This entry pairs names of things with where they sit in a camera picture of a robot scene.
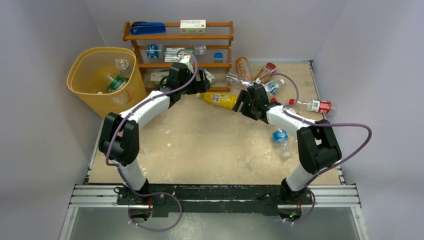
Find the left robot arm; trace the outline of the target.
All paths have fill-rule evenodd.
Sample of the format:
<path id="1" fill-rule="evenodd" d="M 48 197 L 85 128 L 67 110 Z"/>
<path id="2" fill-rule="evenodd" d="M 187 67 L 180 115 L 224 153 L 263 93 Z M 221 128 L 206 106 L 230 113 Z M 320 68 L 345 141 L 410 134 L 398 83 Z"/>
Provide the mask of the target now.
<path id="1" fill-rule="evenodd" d="M 191 63 L 173 63 L 168 74 L 148 97 L 121 113 L 110 112 L 103 121 L 98 150 L 108 166 L 114 166 L 130 188 L 129 197 L 138 205 L 149 199 L 148 180 L 142 174 L 137 157 L 140 130 L 154 117 L 171 108 L 182 95 L 207 92 L 211 87 L 203 68 Z"/>

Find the dark green label bottle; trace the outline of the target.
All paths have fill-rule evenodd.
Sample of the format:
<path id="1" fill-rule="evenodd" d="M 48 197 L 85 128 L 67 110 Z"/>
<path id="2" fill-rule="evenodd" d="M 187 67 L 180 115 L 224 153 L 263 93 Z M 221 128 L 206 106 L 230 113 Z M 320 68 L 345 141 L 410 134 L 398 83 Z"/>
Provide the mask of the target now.
<path id="1" fill-rule="evenodd" d="M 128 80 L 131 77 L 133 72 L 133 65 L 127 59 L 115 59 L 115 67 L 122 79 Z"/>

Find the blue label clear bottle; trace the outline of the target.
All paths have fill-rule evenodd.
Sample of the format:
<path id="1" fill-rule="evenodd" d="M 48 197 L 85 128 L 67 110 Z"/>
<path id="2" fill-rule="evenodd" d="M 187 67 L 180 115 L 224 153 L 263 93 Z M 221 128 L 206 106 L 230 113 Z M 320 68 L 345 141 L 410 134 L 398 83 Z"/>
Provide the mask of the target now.
<path id="1" fill-rule="evenodd" d="M 291 157 L 290 152 L 290 141 L 287 132 L 283 129 L 279 129 L 272 134 L 274 143 L 278 146 L 284 158 Z"/>

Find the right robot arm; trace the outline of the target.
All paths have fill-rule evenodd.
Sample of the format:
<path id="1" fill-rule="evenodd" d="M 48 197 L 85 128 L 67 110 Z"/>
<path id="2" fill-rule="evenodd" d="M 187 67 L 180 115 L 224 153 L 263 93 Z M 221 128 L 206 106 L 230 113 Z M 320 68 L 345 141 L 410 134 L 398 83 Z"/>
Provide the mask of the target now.
<path id="1" fill-rule="evenodd" d="M 288 204 L 300 198 L 301 192 L 319 171 L 342 158 L 335 133 L 327 120 L 314 121 L 289 111 L 277 101 L 270 102 L 265 88 L 259 84 L 241 90 L 232 110 L 285 130 L 296 138 L 299 165 L 282 180 L 280 188 L 280 196 Z"/>

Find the green white label bottle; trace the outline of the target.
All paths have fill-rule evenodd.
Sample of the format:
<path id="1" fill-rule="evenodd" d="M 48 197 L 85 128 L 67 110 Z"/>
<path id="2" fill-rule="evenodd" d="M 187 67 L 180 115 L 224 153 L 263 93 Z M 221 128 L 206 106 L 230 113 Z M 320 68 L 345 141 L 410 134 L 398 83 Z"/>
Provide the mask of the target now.
<path id="1" fill-rule="evenodd" d="M 127 80 L 114 72 L 108 73 L 104 78 L 104 81 L 107 85 L 106 91 L 108 93 L 119 91 L 127 85 Z"/>

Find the yellow juice bottle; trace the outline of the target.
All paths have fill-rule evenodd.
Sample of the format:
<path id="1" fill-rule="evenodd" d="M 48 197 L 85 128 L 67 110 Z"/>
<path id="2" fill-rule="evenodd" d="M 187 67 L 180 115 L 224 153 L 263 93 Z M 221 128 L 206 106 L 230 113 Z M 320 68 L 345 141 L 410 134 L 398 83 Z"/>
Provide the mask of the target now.
<path id="1" fill-rule="evenodd" d="M 206 103 L 226 109 L 232 109 L 236 105 L 238 99 L 234 94 L 213 91 L 197 93 L 196 97 Z"/>

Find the clear bottle white logo cap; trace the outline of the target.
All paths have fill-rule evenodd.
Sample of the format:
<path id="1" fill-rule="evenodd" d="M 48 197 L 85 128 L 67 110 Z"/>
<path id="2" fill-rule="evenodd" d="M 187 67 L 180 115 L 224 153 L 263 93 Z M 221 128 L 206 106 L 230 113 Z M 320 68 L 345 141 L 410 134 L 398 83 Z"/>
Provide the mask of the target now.
<path id="1" fill-rule="evenodd" d="M 237 87 L 245 87 L 248 88 L 250 86 L 253 86 L 255 83 L 251 80 L 247 80 L 244 77 L 228 72 L 226 74 L 226 82 L 230 85 L 237 86 Z"/>

